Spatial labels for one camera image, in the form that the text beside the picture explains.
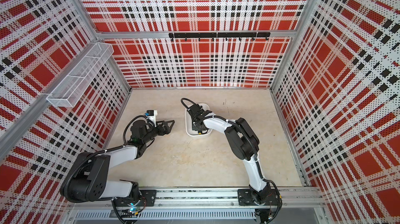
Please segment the black hook rail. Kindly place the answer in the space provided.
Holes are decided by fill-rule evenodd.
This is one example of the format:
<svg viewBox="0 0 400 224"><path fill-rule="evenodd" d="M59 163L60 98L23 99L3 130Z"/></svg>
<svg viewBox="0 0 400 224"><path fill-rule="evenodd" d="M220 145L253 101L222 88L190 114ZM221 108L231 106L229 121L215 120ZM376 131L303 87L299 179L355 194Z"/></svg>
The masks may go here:
<svg viewBox="0 0 400 224"><path fill-rule="evenodd" d="M269 38L270 32L206 32L206 33L169 33L170 39L189 38Z"/></svg>

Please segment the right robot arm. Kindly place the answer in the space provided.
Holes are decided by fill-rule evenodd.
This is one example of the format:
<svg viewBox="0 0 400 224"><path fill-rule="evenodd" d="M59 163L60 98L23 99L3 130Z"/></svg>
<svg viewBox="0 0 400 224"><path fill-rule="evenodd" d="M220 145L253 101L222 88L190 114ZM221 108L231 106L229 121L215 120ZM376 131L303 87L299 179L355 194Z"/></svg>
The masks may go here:
<svg viewBox="0 0 400 224"><path fill-rule="evenodd" d="M272 180L264 177L259 161L259 138L243 118L238 120L226 119L210 110L205 110L200 104L189 101L191 106L181 103L190 116L192 130L198 134L217 131L225 135L232 153L243 161L249 177L251 203L267 205L275 203L277 209L282 207L281 194Z"/></svg>

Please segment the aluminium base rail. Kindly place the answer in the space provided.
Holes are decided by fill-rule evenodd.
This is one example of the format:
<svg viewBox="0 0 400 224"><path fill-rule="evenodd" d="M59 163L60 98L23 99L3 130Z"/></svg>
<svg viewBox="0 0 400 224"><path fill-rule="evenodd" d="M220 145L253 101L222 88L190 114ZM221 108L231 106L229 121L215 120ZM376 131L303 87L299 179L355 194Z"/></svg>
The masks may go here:
<svg viewBox="0 0 400 224"><path fill-rule="evenodd" d="M320 191L282 187L265 205L245 188L142 188L147 202L72 206L63 224L328 224Z"/></svg>

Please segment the white plastic bin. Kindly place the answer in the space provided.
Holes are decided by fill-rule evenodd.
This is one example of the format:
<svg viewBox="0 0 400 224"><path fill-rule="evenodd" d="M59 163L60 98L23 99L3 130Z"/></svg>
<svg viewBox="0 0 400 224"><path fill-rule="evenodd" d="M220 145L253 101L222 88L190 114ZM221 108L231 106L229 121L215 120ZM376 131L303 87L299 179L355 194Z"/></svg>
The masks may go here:
<svg viewBox="0 0 400 224"><path fill-rule="evenodd" d="M185 127L186 127L186 133L189 137L193 139L200 139L200 138L206 138L211 135L212 130L209 129L208 131L203 131L202 134L199 134L198 131L194 131L192 129L192 118L188 111L185 111Z"/></svg>

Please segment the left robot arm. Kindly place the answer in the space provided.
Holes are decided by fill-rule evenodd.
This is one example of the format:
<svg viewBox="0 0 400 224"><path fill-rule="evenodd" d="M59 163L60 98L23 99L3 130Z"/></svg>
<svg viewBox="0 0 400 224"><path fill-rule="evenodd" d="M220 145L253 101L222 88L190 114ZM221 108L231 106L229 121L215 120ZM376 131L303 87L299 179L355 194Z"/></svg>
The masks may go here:
<svg viewBox="0 0 400 224"><path fill-rule="evenodd" d="M60 194L71 203L127 199L136 204L143 197L138 183L112 181L110 169L139 159L156 137L171 133L174 120L156 121L154 111L134 117L125 127L121 146L79 154L60 187Z"/></svg>

